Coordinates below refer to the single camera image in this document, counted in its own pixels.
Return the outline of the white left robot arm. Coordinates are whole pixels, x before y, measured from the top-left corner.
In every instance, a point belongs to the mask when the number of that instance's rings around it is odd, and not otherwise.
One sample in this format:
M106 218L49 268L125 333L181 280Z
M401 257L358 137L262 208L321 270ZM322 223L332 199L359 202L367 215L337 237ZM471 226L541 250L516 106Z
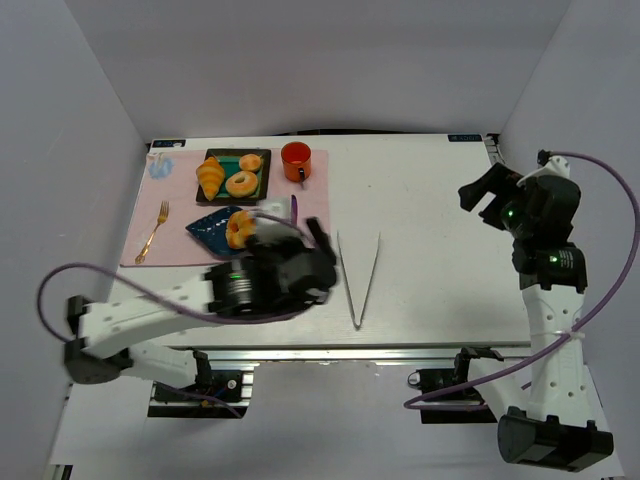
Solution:
M324 304L337 283L337 257L315 217L300 230L259 214L248 253L155 293L97 303L82 296L67 302L73 339L63 365L71 379L103 384L121 376L151 380L196 394L214 384L208 356L157 344L164 335L206 326L254 326L292 319Z

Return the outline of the oblong orange bread roll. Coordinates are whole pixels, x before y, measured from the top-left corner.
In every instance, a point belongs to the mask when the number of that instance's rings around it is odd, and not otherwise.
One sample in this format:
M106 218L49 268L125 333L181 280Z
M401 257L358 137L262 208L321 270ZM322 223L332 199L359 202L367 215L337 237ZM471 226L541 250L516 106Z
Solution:
M246 247L246 242L256 230L255 219L247 210L233 213L227 221L225 237L228 246L233 250Z

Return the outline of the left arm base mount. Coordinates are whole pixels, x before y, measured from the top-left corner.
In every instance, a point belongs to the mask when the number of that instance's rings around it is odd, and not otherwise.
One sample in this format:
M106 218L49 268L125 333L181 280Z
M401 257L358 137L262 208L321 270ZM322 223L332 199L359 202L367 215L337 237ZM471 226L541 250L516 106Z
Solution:
M149 418L242 418L252 396L256 364L212 364L213 384L205 389L188 387L190 395L153 384L147 409Z

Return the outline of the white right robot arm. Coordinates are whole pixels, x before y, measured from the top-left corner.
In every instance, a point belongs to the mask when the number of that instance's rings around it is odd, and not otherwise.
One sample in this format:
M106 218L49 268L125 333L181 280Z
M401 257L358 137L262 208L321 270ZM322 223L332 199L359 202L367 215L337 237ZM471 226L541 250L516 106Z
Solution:
M501 458L510 464L571 473L585 470L614 450L586 393L582 336L577 330L588 286L583 252L570 241L581 191L566 166L542 167L523 176L492 166L458 191L460 206L476 207L483 222L513 238L512 263L519 275L531 343L531 385L512 374L498 377L501 356L489 349L461 351L461 378L475 389L498 421ZM478 380L489 377L489 382Z

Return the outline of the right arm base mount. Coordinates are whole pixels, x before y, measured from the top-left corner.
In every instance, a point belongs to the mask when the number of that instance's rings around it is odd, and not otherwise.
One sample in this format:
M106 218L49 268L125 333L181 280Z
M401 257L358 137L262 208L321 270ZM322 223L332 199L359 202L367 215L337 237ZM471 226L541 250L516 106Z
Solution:
M420 369L407 377L410 388L425 394L444 389L455 384L452 368ZM483 400L474 389L467 389L430 400L436 406L460 405L461 411L449 410L421 410L420 420L423 425L463 425L463 424L496 424L494 414L488 409L475 409L481 406Z

